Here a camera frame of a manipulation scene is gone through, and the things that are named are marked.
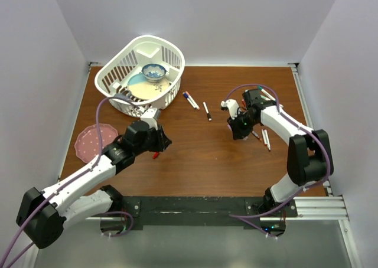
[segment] white laundry basket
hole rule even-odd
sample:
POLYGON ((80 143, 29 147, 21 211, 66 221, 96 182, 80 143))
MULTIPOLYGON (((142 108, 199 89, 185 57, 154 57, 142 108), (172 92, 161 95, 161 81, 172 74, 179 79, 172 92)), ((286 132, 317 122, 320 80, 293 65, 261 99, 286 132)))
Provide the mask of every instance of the white laundry basket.
MULTIPOLYGON (((181 75, 185 67, 182 52, 173 44, 151 35, 140 36, 132 40, 122 51, 112 58, 96 75, 94 84, 98 91, 107 97, 123 93, 130 97, 144 110, 149 107, 166 108, 175 98, 180 88, 181 75), (128 91, 128 81, 141 72, 142 67, 149 63, 157 63, 167 70, 166 78, 170 86, 158 97, 151 100, 141 100, 133 97, 128 91)), ((120 112, 138 117, 137 112, 130 104, 121 100, 110 100, 113 107, 120 112)))

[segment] blue and white bowl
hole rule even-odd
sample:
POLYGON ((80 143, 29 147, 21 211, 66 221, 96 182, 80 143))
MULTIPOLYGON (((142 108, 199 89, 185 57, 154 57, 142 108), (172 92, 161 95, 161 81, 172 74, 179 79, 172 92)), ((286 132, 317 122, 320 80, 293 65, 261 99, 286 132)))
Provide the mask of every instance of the blue and white bowl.
POLYGON ((142 73, 149 82, 157 83, 165 76, 167 71, 164 66, 151 63, 143 66, 142 73))

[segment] white wall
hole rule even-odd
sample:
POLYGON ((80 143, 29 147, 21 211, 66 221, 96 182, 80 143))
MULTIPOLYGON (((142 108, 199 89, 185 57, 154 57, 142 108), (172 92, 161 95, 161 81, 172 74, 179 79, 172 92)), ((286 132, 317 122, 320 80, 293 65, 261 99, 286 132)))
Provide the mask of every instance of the white wall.
POLYGON ((312 121, 330 135, 331 184, 364 266, 377 267, 378 0, 336 0, 299 65, 312 121))
MULTIPOLYGON (((0 0, 0 23, 2 256, 23 193, 55 183, 60 173, 86 61, 55 0, 0 0)), ((28 242, 21 238, 12 255, 28 242)))
POLYGON ((299 62, 334 0, 57 0, 85 58, 153 34, 188 64, 299 62))

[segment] robotic arm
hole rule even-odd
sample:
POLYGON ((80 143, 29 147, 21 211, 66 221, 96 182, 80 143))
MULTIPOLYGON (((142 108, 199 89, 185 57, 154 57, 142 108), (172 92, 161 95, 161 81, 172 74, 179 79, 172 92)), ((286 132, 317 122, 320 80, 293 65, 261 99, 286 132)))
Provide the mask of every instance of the robotic arm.
MULTIPOLYGON (((243 93, 243 99, 246 103, 246 111, 241 111, 235 100, 221 103, 221 109, 228 110, 230 113, 227 122, 231 128, 233 139, 246 138, 254 125, 260 123, 271 128, 289 146, 287 174, 265 191, 262 210, 266 212, 287 200, 299 189, 322 180, 326 174, 327 164, 319 146, 312 138, 284 117, 297 125, 301 124, 285 113, 281 107, 281 114, 278 112, 276 101, 262 99, 259 89, 246 90, 243 93), (309 155, 308 150, 313 151, 313 155, 309 155)), ((330 159, 332 174, 333 162, 327 133, 324 130, 313 130, 306 126, 302 126, 302 128, 314 134, 325 147, 330 159)))
MULTIPOLYGON (((51 245, 63 230, 87 217, 107 211, 119 211, 122 195, 110 185, 101 187, 89 196, 82 195, 132 165, 139 154, 146 151, 163 152, 172 144, 164 134, 162 126, 157 124, 159 115, 160 110, 148 109, 140 120, 128 126, 120 140, 104 147, 98 164, 90 172, 53 196, 31 219, 24 231, 39 249, 51 245)), ((97 158, 68 178, 42 191, 36 188, 28 190, 22 199, 17 224, 21 226, 46 198, 56 193, 64 183, 90 169, 97 158)))

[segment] wooden tabletop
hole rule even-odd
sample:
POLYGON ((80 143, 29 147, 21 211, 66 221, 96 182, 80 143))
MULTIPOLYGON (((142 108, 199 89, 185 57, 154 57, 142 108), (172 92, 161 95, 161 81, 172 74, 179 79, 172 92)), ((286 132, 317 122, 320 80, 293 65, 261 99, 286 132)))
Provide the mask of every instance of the wooden tabletop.
MULTIPOLYGON (((84 166, 76 157, 74 143, 81 131, 95 123, 96 108, 103 99, 94 85, 99 70, 93 67, 90 72, 62 178, 84 166)), ((271 130, 268 130, 271 152, 252 135, 246 141, 232 139, 226 122, 229 114, 220 110, 220 102, 231 89, 246 83, 273 88, 285 111, 305 123, 290 68, 186 67, 179 94, 159 119, 172 145, 157 159, 152 158, 153 153, 143 153, 133 165, 101 185, 110 184, 123 195, 262 196, 267 187, 286 174, 288 147, 271 130), (189 91, 200 110, 189 105, 181 94, 183 91, 189 91), (207 120, 202 102, 207 103, 213 118, 211 122, 207 120)), ((240 89, 231 98, 241 104, 243 91, 240 89)), ((120 134, 133 120, 135 118, 124 115, 109 103, 101 109, 100 122, 112 125, 120 134)), ((325 194, 319 187, 305 195, 325 194)))

